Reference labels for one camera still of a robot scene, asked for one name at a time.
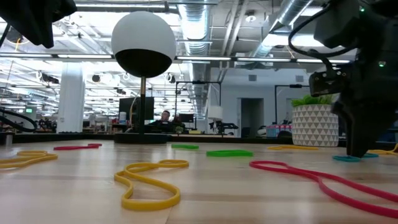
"pillar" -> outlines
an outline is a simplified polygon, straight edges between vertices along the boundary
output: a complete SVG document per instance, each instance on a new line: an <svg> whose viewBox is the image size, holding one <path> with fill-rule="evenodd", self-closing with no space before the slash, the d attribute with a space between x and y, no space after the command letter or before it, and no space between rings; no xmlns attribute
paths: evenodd
<svg viewBox="0 0 398 224"><path fill-rule="evenodd" d="M82 64L64 62L61 76L57 133L82 132L85 87Z"/></svg>

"air duct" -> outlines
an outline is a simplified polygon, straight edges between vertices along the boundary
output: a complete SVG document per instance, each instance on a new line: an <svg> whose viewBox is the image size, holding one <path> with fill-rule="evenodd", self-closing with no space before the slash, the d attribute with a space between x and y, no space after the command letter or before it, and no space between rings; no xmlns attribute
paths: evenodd
<svg viewBox="0 0 398 224"><path fill-rule="evenodd" d="M181 28L184 39L206 40L208 38L208 17L210 14L209 6L202 4L182 4L178 5L178 11L181 15ZM190 56L208 55L208 48L209 45L207 43L185 43L185 49L187 51L187 54ZM192 73L192 81L208 81L210 79L210 73L207 70L207 64L193 63L192 69L190 69L190 72ZM206 96L203 95L202 87L194 87L193 92L195 94L197 102L198 114L203 114L203 105L206 102Z"/></svg>
<svg viewBox="0 0 398 224"><path fill-rule="evenodd" d="M313 0L284 0L276 15L268 16L266 19L266 36L259 44L257 49L251 54L250 57L266 57L272 50L274 45L269 41L267 36L269 33L274 32L285 26L291 26L299 16L306 10ZM256 65L253 63L243 65L244 68L253 69Z"/></svg>
<svg viewBox="0 0 398 224"><path fill-rule="evenodd" d="M169 6L167 1L164 4L128 4L111 2L87 2L75 1L78 12L136 12L147 11L152 13L178 14L176 6Z"/></svg>

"white planter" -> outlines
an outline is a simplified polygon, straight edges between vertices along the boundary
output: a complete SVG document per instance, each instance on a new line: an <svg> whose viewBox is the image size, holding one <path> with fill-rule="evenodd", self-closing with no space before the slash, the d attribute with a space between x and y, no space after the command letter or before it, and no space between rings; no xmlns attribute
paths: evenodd
<svg viewBox="0 0 398 224"><path fill-rule="evenodd" d="M293 108L293 143L299 146L336 147L338 117L330 105L303 105Z"/></svg>

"black cable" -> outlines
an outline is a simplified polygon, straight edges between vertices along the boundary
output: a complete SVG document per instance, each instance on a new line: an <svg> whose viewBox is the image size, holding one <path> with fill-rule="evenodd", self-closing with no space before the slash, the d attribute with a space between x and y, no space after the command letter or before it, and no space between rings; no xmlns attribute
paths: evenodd
<svg viewBox="0 0 398 224"><path fill-rule="evenodd" d="M7 25L6 25L6 29L5 29L4 32L2 33L2 36L1 36L1 39L0 39L0 48L1 48L1 46L2 46L2 43L4 43L4 40L6 39L7 34L8 34L8 31L9 31L10 28L11 28L11 25L10 25L10 24L7 24Z"/></svg>
<svg viewBox="0 0 398 224"><path fill-rule="evenodd" d="M350 47L348 47L348 48L345 48L345 49L343 49L343 50L339 50L339 51L337 51L337 52L319 53L319 52L317 52L317 51L315 51L315 50L313 50L313 51L304 51L304 50L300 50L300 49L296 48L296 47L293 45L293 43L292 43L293 36L294 36L295 34L297 34L301 29L303 29L306 25L308 25L310 22L314 21L315 19L318 19L320 16L324 15L325 13L327 13L327 12L331 9L331 4L332 4L332 3L333 3L333 1L332 1L332 2L329 2L329 4L327 4L326 7L325 7L324 9L322 9L322 10L319 11L319 12L317 12L317 13L316 13L315 15L313 15L311 18L309 18L309 19L307 19L306 21L304 21L303 23L301 23L299 26L297 26L297 27L289 34L288 44L289 44L289 47L290 47L293 51L295 51L295 52L297 52L297 53L299 53L299 54L302 54L302 55L306 55L306 56L309 56L309 57L318 58L318 59L321 59L321 60L324 61L325 58L328 58L328 57L336 57L336 56L345 54L345 53L347 53L347 52L349 52L349 51L351 51L351 50L353 50L353 49L355 49L355 48L357 47L357 44L354 43L352 46L350 46Z"/></svg>
<svg viewBox="0 0 398 224"><path fill-rule="evenodd" d="M25 120L29 121L31 124L33 124L33 129L25 128L25 127L23 127L23 126L21 126L19 124L16 124L16 123L10 121L9 119L7 119L7 118L5 118L3 116L0 116L0 121L2 121L4 124L8 124L11 127L15 128L15 129L18 129L20 131L24 131L24 132L34 132L37 129L36 122L34 120L24 116L24 115L17 114L17 113L14 113L12 111L6 111L6 110L3 110L3 109L0 109L0 112L2 112L3 114L9 114L9 115L17 116L19 118L22 118L22 119L25 119Z"/></svg>
<svg viewBox="0 0 398 224"><path fill-rule="evenodd" d="M8 34L8 30L10 29L10 27L11 27L10 24L7 24L6 29L5 29L4 32L2 33L2 36L1 36L1 38L0 38L0 48L1 48L2 44L4 43L4 40L6 39L6 36L7 36L7 34ZM10 115L17 116L17 117L19 117L19 118L25 119L25 120L29 121L30 123L32 123L34 128L33 128L33 129L24 128L24 127L22 127L21 125L16 124L16 123L10 121L9 119L5 118L4 116L0 116L0 121L2 121L4 124L8 124L8 125L10 125L11 127L15 128L15 129L18 129L18 130L20 130L20 131L24 131L24 132L34 132L34 131L36 131L36 129L37 129L37 124L36 124L36 122L35 122L34 120L32 120L32 119L30 119L30 118L24 116L24 115L17 114L17 113L14 113L14 112L12 112L12 111L6 111L6 110L3 110L3 109L0 109L0 112L2 112L3 115L4 115L4 114L10 114Z"/></svg>

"potted plant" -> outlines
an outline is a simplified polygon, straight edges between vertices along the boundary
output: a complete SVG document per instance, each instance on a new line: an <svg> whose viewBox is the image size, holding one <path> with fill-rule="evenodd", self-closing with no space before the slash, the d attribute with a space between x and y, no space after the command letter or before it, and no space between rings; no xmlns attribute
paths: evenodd
<svg viewBox="0 0 398 224"><path fill-rule="evenodd" d="M336 147L338 117L330 112L333 95L304 96L292 100L293 143L299 146Z"/></svg>

